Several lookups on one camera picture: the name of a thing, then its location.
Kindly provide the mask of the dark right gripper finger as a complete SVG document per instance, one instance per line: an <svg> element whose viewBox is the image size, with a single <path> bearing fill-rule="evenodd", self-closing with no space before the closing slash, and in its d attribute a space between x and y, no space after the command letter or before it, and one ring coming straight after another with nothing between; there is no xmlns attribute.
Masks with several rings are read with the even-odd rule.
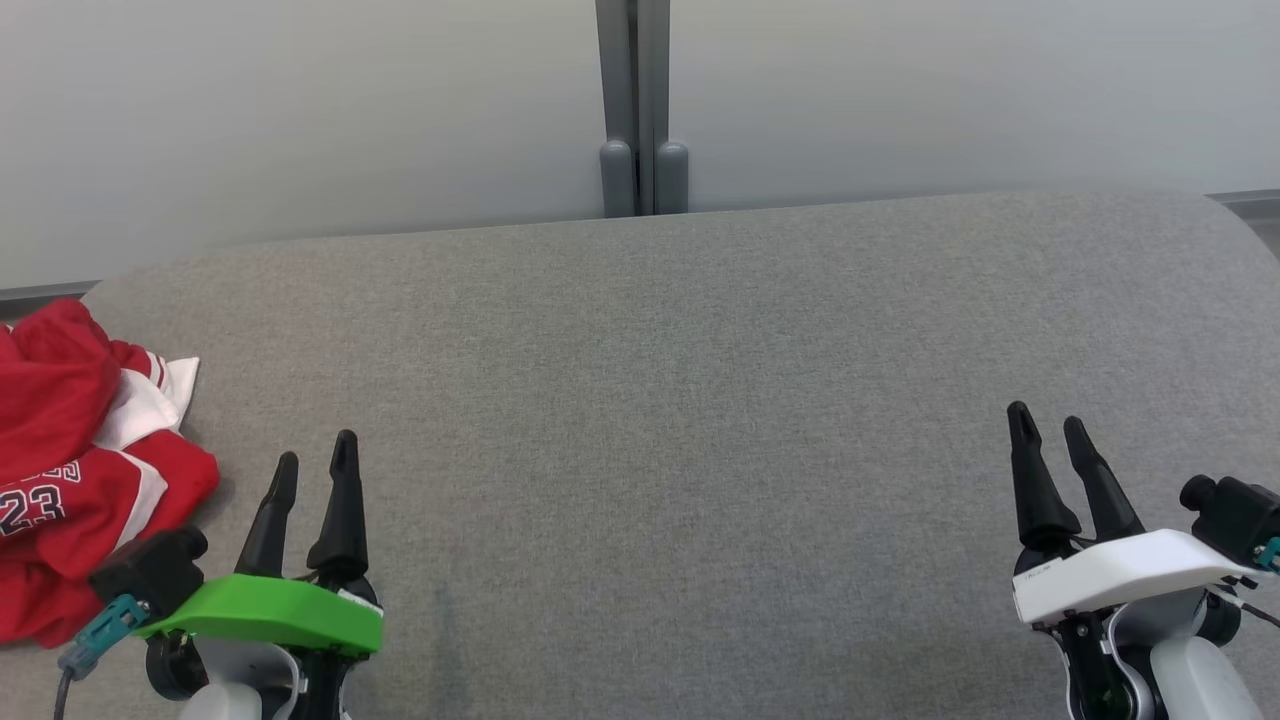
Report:
<svg viewBox="0 0 1280 720"><path fill-rule="evenodd" d="M1042 455L1042 437L1029 407L1007 406L1010 460L1018 537L1027 550L1068 547L1082 530L1078 516L1062 501Z"/></svg>
<svg viewBox="0 0 1280 720"><path fill-rule="evenodd" d="M1062 425L1070 462L1085 489L1094 541L1140 536L1146 527L1106 459L1096 448L1083 420L1068 416Z"/></svg>

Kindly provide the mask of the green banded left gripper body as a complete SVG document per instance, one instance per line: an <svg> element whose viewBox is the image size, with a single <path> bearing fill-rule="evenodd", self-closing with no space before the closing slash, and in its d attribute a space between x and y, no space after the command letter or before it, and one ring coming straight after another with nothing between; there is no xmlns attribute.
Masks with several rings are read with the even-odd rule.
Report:
<svg viewBox="0 0 1280 720"><path fill-rule="evenodd" d="M347 679L381 651L384 615L364 578L326 589L230 574L137 634L150 685L182 719L348 719Z"/></svg>

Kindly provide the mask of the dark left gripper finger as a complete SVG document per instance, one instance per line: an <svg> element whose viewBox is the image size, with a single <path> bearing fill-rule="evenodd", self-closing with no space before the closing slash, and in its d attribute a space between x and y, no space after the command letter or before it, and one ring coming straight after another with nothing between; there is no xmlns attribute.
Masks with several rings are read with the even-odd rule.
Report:
<svg viewBox="0 0 1280 720"><path fill-rule="evenodd" d="M307 569L319 583L351 583L369 569L364 483L353 430L340 430L335 438L329 477L332 491L320 534L308 551Z"/></svg>
<svg viewBox="0 0 1280 720"><path fill-rule="evenodd" d="M284 452L253 516L236 564L236 574L283 578L288 516L294 506L297 482L298 457L294 452Z"/></svg>

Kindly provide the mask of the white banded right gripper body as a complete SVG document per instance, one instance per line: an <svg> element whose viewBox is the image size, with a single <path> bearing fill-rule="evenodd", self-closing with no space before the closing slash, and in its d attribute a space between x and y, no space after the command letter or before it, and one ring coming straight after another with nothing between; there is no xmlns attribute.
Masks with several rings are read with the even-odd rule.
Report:
<svg viewBox="0 0 1280 720"><path fill-rule="evenodd" d="M1070 719L1253 719L1240 673L1211 641L1213 609L1242 566L1179 530L1152 530L1016 574L1018 618L1051 637L1066 670Z"/></svg>

